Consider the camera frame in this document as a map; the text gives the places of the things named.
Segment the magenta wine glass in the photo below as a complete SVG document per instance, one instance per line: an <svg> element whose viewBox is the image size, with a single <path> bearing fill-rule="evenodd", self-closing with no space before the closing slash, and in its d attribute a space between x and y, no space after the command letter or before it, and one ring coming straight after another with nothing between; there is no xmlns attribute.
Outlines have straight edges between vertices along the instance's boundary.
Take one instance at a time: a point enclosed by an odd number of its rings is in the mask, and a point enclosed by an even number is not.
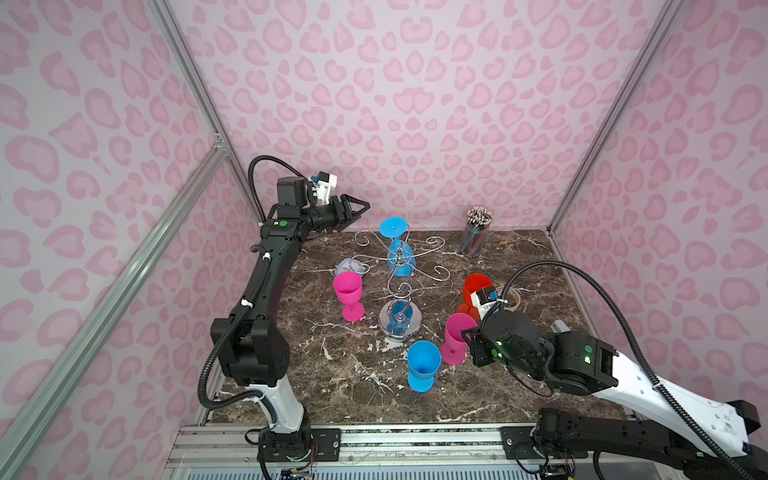
<svg viewBox="0 0 768 480"><path fill-rule="evenodd" d="M448 318L444 328L444 343L439 348L444 363L456 366L465 361L468 345L462 332L475 327L476 321L468 314L456 313Z"/></svg>
<svg viewBox="0 0 768 480"><path fill-rule="evenodd" d="M354 271L341 273L335 277L333 288L338 300L344 305L343 319L350 323L362 320L365 315L365 308L361 302L362 277Z"/></svg>

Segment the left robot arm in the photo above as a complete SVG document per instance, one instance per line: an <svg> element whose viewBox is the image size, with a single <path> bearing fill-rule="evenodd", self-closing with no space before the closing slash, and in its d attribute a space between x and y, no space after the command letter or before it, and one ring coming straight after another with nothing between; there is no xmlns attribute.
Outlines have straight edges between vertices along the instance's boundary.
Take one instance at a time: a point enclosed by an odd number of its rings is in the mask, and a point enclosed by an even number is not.
<svg viewBox="0 0 768 480"><path fill-rule="evenodd" d="M261 459L302 461L314 452L311 423L287 378L290 347L277 325L291 269L313 232L338 232L356 222L369 203L337 196L336 176L284 177L278 201L260 224L252 247L257 262L230 314L210 328L213 348L200 373L197 395L208 410L246 399L262 408L268 425L259 434Z"/></svg>

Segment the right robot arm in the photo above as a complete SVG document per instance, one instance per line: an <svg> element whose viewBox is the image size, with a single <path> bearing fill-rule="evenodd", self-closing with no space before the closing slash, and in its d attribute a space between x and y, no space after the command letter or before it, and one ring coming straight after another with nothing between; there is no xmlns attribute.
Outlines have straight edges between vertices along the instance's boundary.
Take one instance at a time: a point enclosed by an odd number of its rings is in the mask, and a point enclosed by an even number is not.
<svg viewBox="0 0 768 480"><path fill-rule="evenodd" d="M575 331L545 332L501 310L461 332L473 363L497 362L554 392L610 401L640 419L593 418L543 408L523 445L543 456L612 453L653 461L689 479L764 479L767 453L750 444L756 408L719 402L663 378L651 379L608 343Z"/></svg>

